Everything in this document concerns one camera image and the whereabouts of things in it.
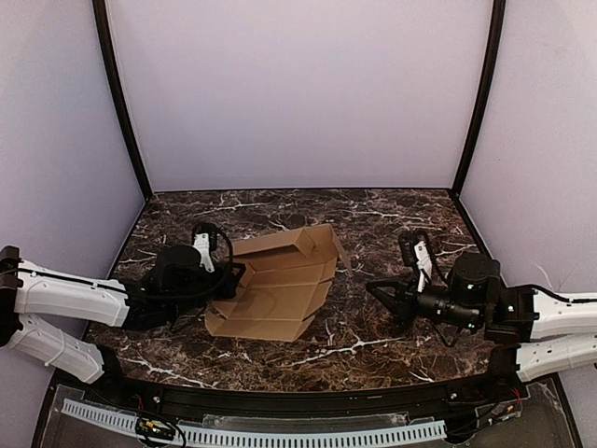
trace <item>white panel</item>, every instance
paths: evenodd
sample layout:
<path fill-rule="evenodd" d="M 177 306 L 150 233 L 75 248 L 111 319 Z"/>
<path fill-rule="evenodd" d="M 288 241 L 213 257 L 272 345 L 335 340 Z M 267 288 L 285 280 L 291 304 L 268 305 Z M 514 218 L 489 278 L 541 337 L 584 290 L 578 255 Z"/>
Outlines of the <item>white panel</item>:
<path fill-rule="evenodd" d="M 597 291 L 597 4 L 508 2 L 463 200 L 510 285 Z"/>
<path fill-rule="evenodd" d="M 3 0 L 0 246 L 105 276 L 143 199 L 119 131 L 91 1 Z M 80 335 L 83 322 L 54 318 Z M 31 445 L 51 370 L 0 349 L 0 447 Z"/>
<path fill-rule="evenodd" d="M 152 186 L 448 187 L 491 3 L 110 0 Z"/>

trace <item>black metal pole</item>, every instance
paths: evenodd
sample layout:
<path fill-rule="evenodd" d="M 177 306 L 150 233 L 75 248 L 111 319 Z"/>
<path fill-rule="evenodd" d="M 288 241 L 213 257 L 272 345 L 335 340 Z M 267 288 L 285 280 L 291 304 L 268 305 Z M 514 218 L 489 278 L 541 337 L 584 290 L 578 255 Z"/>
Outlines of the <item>black metal pole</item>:
<path fill-rule="evenodd" d="M 95 14 L 95 24 L 97 27 L 97 35 L 100 39 L 100 47 L 102 49 L 102 56 L 104 57 L 105 73 L 112 92 L 112 100 L 114 101 L 114 108 L 120 123 L 120 130 L 124 137 L 124 143 L 131 158 L 132 169 L 137 177 L 139 188 L 143 193 L 146 201 L 153 196 L 153 191 L 149 185 L 146 168 L 141 159 L 141 153 L 137 141 L 132 131 L 131 118 L 129 117 L 129 110 L 126 101 L 124 100 L 124 92 L 120 84 L 120 76 L 118 75 L 118 66 L 116 64 L 116 56 L 114 54 L 114 47 L 112 45 L 112 36 L 110 34 L 110 25 L 108 21 L 107 11 L 105 9 L 105 0 L 93 0 L 93 13 Z"/>
<path fill-rule="evenodd" d="M 485 49 L 485 60 L 483 61 L 483 69 L 481 70 L 481 79 L 479 82 L 479 90 L 477 91 L 477 100 L 475 101 L 475 108 L 473 109 L 473 116 L 468 127 L 468 134 L 466 135 L 465 147 L 463 155 L 458 165 L 458 171 L 454 178 L 454 183 L 451 191 L 456 196 L 460 196 L 465 185 L 466 175 L 470 167 L 470 162 L 473 160 L 473 153 L 479 138 L 479 131 L 481 123 L 483 122 L 483 115 L 485 114 L 485 107 L 487 106 L 487 99 L 492 88 L 493 71 L 495 70 L 495 62 L 497 61 L 497 51 L 500 46 L 500 36 L 502 35 L 502 25 L 504 24 L 504 13 L 506 11 L 506 0 L 493 0 L 492 21 L 489 27 L 489 36 L 487 38 L 487 48 Z"/>

